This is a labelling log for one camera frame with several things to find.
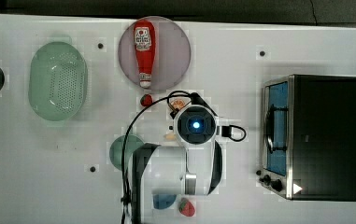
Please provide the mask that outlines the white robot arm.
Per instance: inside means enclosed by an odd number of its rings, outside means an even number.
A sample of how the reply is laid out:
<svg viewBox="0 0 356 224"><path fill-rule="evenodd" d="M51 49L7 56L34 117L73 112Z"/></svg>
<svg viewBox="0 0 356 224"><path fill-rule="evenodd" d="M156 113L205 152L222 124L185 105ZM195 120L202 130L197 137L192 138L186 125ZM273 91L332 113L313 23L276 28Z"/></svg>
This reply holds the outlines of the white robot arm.
<svg viewBox="0 0 356 224"><path fill-rule="evenodd" d="M221 182L217 116L189 105L177 113L173 131L175 146L146 143L129 160L132 224L150 223L155 195L207 196Z"/></svg>

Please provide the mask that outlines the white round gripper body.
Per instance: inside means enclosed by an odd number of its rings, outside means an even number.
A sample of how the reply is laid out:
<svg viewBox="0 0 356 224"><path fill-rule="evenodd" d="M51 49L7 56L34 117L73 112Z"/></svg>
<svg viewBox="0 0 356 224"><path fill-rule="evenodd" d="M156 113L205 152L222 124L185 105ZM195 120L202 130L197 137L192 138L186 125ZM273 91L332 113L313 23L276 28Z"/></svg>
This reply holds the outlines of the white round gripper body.
<svg viewBox="0 0 356 224"><path fill-rule="evenodd" d="M174 118L173 131L183 147L211 147L216 142L218 118L202 105L189 105Z"/></svg>

